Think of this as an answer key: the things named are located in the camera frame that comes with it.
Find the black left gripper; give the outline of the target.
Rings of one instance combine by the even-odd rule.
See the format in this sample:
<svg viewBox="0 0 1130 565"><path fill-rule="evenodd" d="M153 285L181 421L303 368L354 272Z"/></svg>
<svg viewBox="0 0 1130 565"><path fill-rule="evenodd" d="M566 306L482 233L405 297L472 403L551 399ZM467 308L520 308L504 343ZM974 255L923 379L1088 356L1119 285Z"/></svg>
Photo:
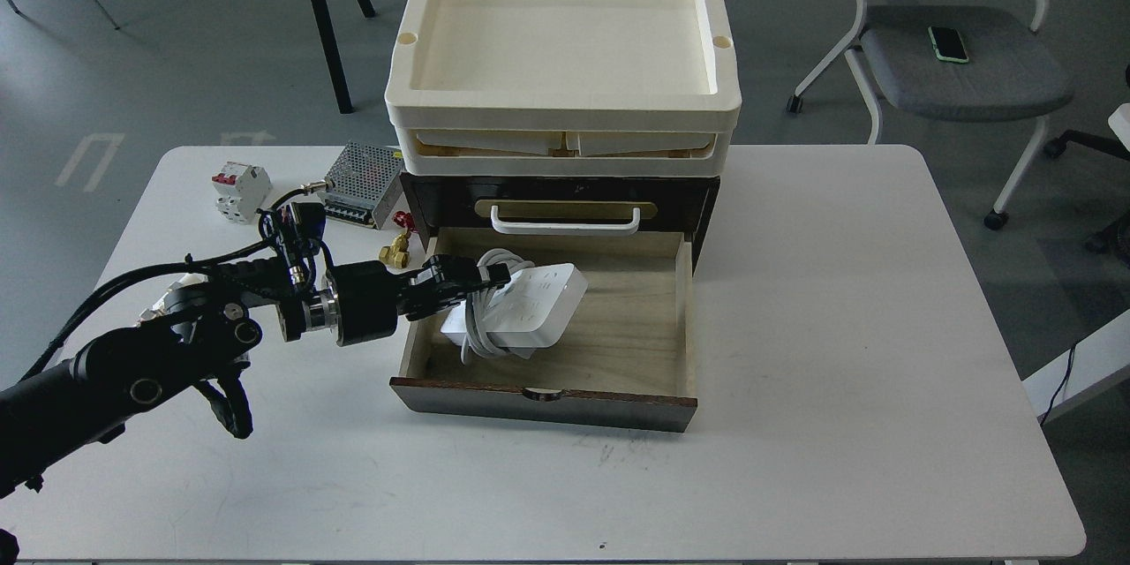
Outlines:
<svg viewBox="0 0 1130 565"><path fill-rule="evenodd" d="M400 315L423 320L508 281L510 272L479 272L476 260L449 254L433 255L417 272L391 273L379 260L334 266L336 344L370 344L395 334Z"/></svg>

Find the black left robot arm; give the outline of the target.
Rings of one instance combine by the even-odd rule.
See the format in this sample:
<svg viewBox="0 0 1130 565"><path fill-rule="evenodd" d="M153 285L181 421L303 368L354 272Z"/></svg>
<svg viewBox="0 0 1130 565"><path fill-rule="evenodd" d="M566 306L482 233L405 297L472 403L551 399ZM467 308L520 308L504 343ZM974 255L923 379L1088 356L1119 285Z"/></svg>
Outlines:
<svg viewBox="0 0 1130 565"><path fill-rule="evenodd" d="M262 328L250 311L273 306L282 339L331 330L336 344L367 344L457 306L511 279L503 264L431 258L419 270L388 271L379 260L336 266L323 242L324 207L282 195L259 211L260 240L219 258L137 268L110 279L68 319L56 340L3 392L3 494L40 490L47 467L94 441L108 443L137 412L195 388L223 427L237 438L252 432L240 375ZM162 275L197 275L166 292L164 307L133 327L95 337L72 358L51 366L53 353L118 292Z"/></svg>

